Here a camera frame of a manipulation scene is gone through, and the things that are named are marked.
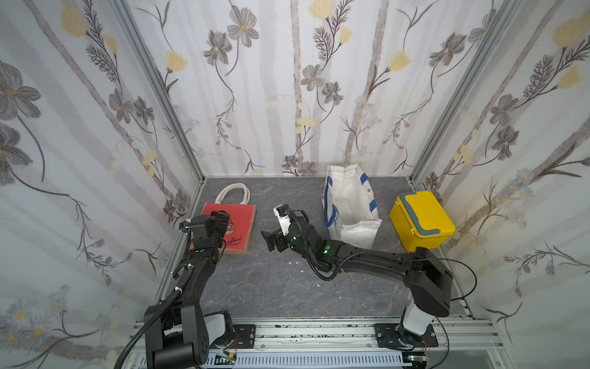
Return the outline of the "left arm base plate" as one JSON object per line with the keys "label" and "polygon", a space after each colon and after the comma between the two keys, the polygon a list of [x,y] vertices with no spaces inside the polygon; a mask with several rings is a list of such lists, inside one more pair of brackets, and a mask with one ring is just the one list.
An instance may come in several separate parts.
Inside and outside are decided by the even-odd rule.
{"label": "left arm base plate", "polygon": [[226,332],[217,338],[211,347],[219,349],[254,349],[256,328],[255,324],[238,324],[232,328],[227,328]]}

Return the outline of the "white Doraemon canvas bag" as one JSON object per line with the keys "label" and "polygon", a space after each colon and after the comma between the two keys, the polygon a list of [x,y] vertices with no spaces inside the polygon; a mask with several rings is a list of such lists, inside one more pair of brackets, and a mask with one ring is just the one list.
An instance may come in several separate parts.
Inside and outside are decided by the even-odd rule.
{"label": "white Doraemon canvas bag", "polygon": [[373,247],[382,220],[369,177],[359,165],[327,167],[322,204],[333,240]]}

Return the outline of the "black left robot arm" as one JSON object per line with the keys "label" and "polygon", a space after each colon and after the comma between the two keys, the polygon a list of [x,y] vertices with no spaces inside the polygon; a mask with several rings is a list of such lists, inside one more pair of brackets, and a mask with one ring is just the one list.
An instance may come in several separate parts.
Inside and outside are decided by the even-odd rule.
{"label": "black left robot arm", "polygon": [[171,273],[177,284],[144,314],[144,324],[130,339],[115,362],[122,368],[132,349],[144,338],[149,368],[199,367],[208,359],[210,339],[200,300],[225,246],[230,215],[213,211],[179,225],[187,235],[181,260]]}

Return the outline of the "red Christmas jute bag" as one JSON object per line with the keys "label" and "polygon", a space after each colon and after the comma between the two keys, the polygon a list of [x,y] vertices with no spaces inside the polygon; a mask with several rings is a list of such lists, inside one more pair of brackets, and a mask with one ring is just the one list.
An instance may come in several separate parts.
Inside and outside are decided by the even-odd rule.
{"label": "red Christmas jute bag", "polygon": [[[244,196],[238,203],[224,203],[225,197],[233,190],[241,189]],[[252,239],[257,206],[250,203],[250,189],[246,184],[237,182],[223,188],[212,203],[206,203],[202,214],[210,215],[213,211],[225,211],[230,220],[224,235],[229,255],[247,255]]]}

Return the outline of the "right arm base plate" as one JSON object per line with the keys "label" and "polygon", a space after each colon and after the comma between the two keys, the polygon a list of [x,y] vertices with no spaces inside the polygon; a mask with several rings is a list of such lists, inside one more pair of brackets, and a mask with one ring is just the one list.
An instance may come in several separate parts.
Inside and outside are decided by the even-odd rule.
{"label": "right arm base plate", "polygon": [[401,324],[375,324],[376,342],[378,347],[399,351],[410,351],[417,348],[438,347],[439,341],[429,324],[423,335],[405,331]]}

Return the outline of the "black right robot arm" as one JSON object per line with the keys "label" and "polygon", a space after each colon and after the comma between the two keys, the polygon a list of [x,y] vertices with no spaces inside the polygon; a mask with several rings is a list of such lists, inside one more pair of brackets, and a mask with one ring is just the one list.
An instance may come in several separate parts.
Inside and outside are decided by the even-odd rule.
{"label": "black right robot arm", "polygon": [[401,327],[423,336],[436,318],[450,315],[453,273],[430,250],[387,253],[363,249],[343,241],[324,239],[302,217],[286,216],[281,227],[261,235],[272,252],[289,249],[297,253],[323,281],[333,281],[340,273],[361,273],[401,281],[410,290]]}

